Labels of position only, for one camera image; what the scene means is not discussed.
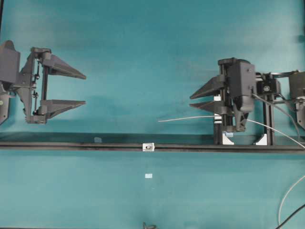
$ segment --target screw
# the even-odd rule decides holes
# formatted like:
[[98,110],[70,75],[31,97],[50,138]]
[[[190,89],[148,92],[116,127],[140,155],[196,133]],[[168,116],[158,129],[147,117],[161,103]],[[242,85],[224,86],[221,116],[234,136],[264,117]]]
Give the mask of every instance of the screw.
[[266,85],[265,87],[263,87],[264,92],[268,92],[270,91],[270,86]]

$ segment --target wire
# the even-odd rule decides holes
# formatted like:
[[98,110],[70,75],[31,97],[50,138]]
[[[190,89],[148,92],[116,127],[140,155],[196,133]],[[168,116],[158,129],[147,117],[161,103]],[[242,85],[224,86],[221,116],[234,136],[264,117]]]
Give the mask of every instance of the wire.
[[288,222],[296,213],[298,213],[300,210],[305,208],[305,204],[299,207],[297,210],[295,210],[283,223],[281,223],[279,226],[277,226],[275,229],[280,229],[286,222]]
[[257,121],[251,120],[251,119],[248,119],[248,121],[251,122],[251,123],[256,123],[256,124],[262,125],[262,126],[264,126],[264,127],[266,127],[266,128],[269,128],[269,129],[271,129],[271,130],[273,130],[273,131],[276,131],[276,132],[278,132],[278,133],[284,135],[285,137],[289,138],[291,141],[294,141],[295,143],[297,143],[298,145],[300,145],[302,148],[305,149],[305,146],[302,145],[300,142],[294,140],[292,137],[288,136],[287,134],[284,134],[283,132],[281,132],[281,131],[279,131],[279,130],[276,130],[276,129],[274,129],[274,128],[268,126],[268,125],[262,124],[262,123],[260,123],[260,122],[257,122]]
[[294,124],[295,129],[296,129],[296,131],[297,131],[297,138],[298,138],[298,141],[300,141],[301,135],[300,135],[299,128],[297,127],[297,124],[296,124],[294,118],[293,118],[289,113],[287,113],[287,112],[286,112],[285,110],[283,110],[281,107],[279,107],[279,106],[277,106],[277,105],[275,105],[275,104],[273,104],[273,103],[271,103],[271,102],[268,102],[267,100],[265,100],[265,99],[259,97],[258,95],[254,94],[254,93],[252,93],[252,95],[253,95],[256,99],[262,101],[262,102],[265,103],[265,104],[268,104],[268,105],[270,105],[270,106],[275,107],[276,109],[280,110],[280,111],[283,112],[285,115],[287,115],[287,116],[291,119],[292,123]]
[[209,116],[192,116],[192,117],[186,117],[186,118],[175,118],[175,119],[168,119],[168,120],[159,120],[159,123],[163,122],[171,122],[171,121],[178,121],[178,120],[184,120],[184,119],[192,119],[192,118],[214,118],[213,115]]
[[280,225],[281,223],[281,213],[282,213],[282,208],[283,208],[283,205],[284,205],[284,202],[288,196],[288,194],[292,191],[292,189],[294,189],[294,187],[300,183],[302,180],[305,179],[305,176],[301,177],[298,181],[296,181],[290,188],[289,190],[286,192],[284,198],[282,199],[282,202],[281,202],[281,205],[280,205],[280,208],[278,209],[278,225]]
[[[214,116],[191,116],[191,117],[186,117],[186,118],[175,118],[175,119],[168,119],[168,120],[159,120],[158,122],[170,122],[170,121],[178,121],[178,120],[184,120],[184,119],[208,118],[208,117],[209,117],[209,118],[212,118],[212,117],[214,117]],[[276,132],[278,132],[278,133],[284,135],[285,137],[289,138],[291,141],[294,141],[295,143],[297,143],[298,145],[300,145],[303,149],[305,149],[305,146],[302,145],[300,142],[294,140],[292,137],[288,136],[287,134],[284,134],[283,132],[281,132],[281,131],[279,131],[279,130],[276,130],[276,129],[274,129],[274,128],[268,126],[268,125],[262,124],[262,123],[260,123],[260,122],[257,122],[257,121],[251,120],[251,119],[248,119],[248,121],[251,122],[251,123],[255,123],[255,124],[258,124],[258,125],[262,125],[262,126],[264,126],[264,127],[266,127],[266,128],[269,128],[269,129],[271,129],[271,130],[273,130],[273,131],[276,131]]]

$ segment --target white cable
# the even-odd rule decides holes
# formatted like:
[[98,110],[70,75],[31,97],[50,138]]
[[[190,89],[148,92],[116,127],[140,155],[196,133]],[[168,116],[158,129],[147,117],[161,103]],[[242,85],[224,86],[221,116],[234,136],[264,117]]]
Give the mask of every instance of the white cable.
[[294,189],[294,187],[300,183],[303,179],[305,179],[305,176],[301,177],[297,182],[295,182],[290,188],[289,190],[286,192],[284,198],[282,199],[282,202],[281,202],[281,205],[280,205],[280,208],[278,209],[278,225],[281,224],[281,213],[282,213],[282,208],[283,208],[283,205],[284,205],[284,202],[288,196],[288,194],[292,191],[292,189]]
[[[210,116],[192,116],[192,117],[186,117],[186,118],[175,118],[175,119],[168,119],[168,120],[159,120],[158,122],[170,122],[170,121],[178,121],[178,120],[184,120],[184,119],[191,119],[191,118],[213,118],[214,116],[210,115]],[[268,125],[265,125],[265,124],[262,124],[260,122],[257,122],[257,121],[254,121],[254,120],[251,120],[251,119],[248,119],[249,122],[251,123],[255,123],[255,124],[258,124],[258,125],[262,125],[268,129],[271,129],[273,131],[276,131],[282,135],[284,135],[285,137],[289,138],[291,141],[294,141],[295,143],[297,143],[298,145],[300,145],[303,149],[305,149],[305,146],[302,145],[301,143],[299,143],[298,141],[294,140],[292,137],[288,136],[287,134],[284,134],[283,132],[279,131],[279,130],[276,130]]]
[[186,117],[186,118],[175,118],[175,119],[168,119],[168,120],[159,120],[158,122],[170,122],[170,121],[178,121],[178,120],[184,120],[184,119],[192,119],[192,118],[214,118],[213,115],[209,116],[193,116],[193,117]]
[[280,134],[284,135],[285,137],[289,138],[291,141],[294,141],[295,143],[297,143],[298,145],[300,145],[302,148],[304,148],[304,149],[305,149],[305,146],[304,146],[304,145],[302,145],[302,144],[301,144],[301,143],[299,143],[298,141],[294,140],[292,137],[290,137],[290,136],[288,136],[288,135],[284,134],[283,132],[281,132],[281,131],[279,131],[279,130],[276,130],[276,129],[274,129],[274,128],[272,128],[272,127],[268,126],[268,125],[265,125],[265,124],[259,123],[259,122],[257,122],[257,121],[253,121],[253,120],[251,120],[251,119],[248,119],[248,121],[249,121],[249,122],[252,122],[252,123],[259,124],[259,125],[262,125],[262,126],[264,126],[264,127],[268,128],[268,129],[272,129],[273,131],[276,131],[276,132],[278,132],[278,133],[280,133]]

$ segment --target metal frame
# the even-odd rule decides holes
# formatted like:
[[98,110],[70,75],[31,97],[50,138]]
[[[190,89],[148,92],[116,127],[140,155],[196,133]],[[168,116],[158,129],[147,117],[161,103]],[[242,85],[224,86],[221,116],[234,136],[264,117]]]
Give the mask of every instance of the metal frame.
[[[0,0],[0,32],[2,25],[4,0]],[[272,114],[272,107],[264,107],[264,117]],[[225,117],[224,122],[231,123],[231,117]],[[273,124],[271,120],[265,120],[265,124]],[[299,146],[275,146],[274,133],[269,134],[272,146],[244,146],[244,145],[219,145],[222,141],[222,125],[215,125],[214,140],[218,145],[192,145],[192,144],[154,144],[154,152],[200,152],[200,153],[277,153],[277,154],[305,154]],[[81,150],[81,151],[142,151],[143,144],[118,144],[118,143],[59,143],[59,142],[0,142],[2,150]]]

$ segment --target mounting plate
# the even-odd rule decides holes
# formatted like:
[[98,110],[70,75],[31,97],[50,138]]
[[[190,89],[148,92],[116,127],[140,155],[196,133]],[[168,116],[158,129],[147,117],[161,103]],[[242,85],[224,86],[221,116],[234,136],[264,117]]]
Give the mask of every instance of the mounting plate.
[[8,94],[0,95],[0,124],[9,117],[10,96]]

